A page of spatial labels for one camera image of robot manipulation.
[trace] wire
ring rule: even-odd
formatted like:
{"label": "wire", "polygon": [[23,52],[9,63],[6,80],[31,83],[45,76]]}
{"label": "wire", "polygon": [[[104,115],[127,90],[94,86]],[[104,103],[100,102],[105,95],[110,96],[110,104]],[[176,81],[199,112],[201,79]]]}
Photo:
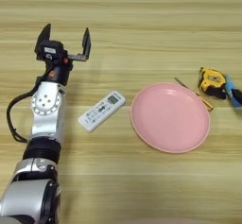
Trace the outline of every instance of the wire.
{"label": "wire", "polygon": [[10,117],[10,112],[11,112],[11,109],[12,107],[18,103],[19,101],[27,98],[27,97],[32,97],[38,90],[41,82],[46,78],[46,76],[48,76],[48,74],[50,73],[50,71],[53,70],[53,66],[49,66],[48,69],[46,69],[45,73],[40,77],[40,79],[38,80],[38,82],[36,82],[35,86],[33,87],[33,89],[25,94],[22,94],[22,95],[19,95],[17,97],[15,97],[8,105],[8,108],[7,108],[7,122],[8,122],[8,125],[9,125],[9,130],[11,132],[11,135],[12,137],[17,141],[17,142],[20,142],[20,143],[27,143],[27,139],[23,136],[21,136],[18,132],[17,132],[17,129],[12,126],[12,123],[11,123],[11,117]]}

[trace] remote control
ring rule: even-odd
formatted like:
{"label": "remote control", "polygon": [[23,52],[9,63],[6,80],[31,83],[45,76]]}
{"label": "remote control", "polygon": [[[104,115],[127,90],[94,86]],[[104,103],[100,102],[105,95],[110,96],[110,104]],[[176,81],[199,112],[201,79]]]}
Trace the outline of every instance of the remote control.
{"label": "remote control", "polygon": [[84,113],[78,121],[87,131],[92,131],[124,104],[125,97],[113,91]]}

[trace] screwdriver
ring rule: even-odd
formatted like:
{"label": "screwdriver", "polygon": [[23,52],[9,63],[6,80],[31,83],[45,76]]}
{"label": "screwdriver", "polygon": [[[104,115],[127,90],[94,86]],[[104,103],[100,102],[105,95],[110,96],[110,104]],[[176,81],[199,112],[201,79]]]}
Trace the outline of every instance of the screwdriver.
{"label": "screwdriver", "polygon": [[[181,86],[189,89],[185,84],[183,84],[178,78],[174,78],[177,82],[180,83]],[[213,105],[211,105],[207,100],[205,100],[203,97],[200,96],[200,94],[196,93],[195,94],[201,99],[201,101],[206,105],[208,112],[211,112],[213,110]]]}

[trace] wooden table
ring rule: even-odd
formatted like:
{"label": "wooden table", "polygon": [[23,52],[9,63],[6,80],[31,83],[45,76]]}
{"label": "wooden table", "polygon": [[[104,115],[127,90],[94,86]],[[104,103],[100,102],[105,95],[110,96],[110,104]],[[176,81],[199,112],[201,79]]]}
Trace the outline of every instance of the wooden table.
{"label": "wooden table", "polygon": [[[242,0],[0,0],[0,192],[26,148],[11,138],[6,108],[43,73],[37,36],[51,23],[52,39],[77,53],[87,26],[91,57],[75,63],[67,87],[60,223],[242,223],[241,111],[207,97],[215,105],[210,135],[182,155],[146,145],[129,117],[148,84],[179,77],[197,90],[201,66],[229,74],[242,89],[241,8]],[[127,104],[87,133],[78,117],[111,90]],[[14,109],[24,136],[31,116],[29,99]]]}

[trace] robotic arm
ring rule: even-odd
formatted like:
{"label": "robotic arm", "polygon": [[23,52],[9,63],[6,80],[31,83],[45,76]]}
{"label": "robotic arm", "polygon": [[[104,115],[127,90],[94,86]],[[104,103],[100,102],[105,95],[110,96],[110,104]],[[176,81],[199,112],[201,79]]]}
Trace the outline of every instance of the robotic arm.
{"label": "robotic arm", "polygon": [[[18,142],[27,143],[23,160],[17,163],[0,201],[0,224],[56,224],[59,222],[61,189],[58,161],[63,143],[65,86],[73,60],[89,59],[91,40],[88,28],[82,41],[83,53],[70,55],[63,44],[50,41],[51,25],[40,34],[35,47],[37,60],[45,61],[45,73],[37,78],[27,94],[13,99],[7,109],[9,129]],[[31,96],[34,113],[29,139],[12,126],[10,110],[18,101]]]}

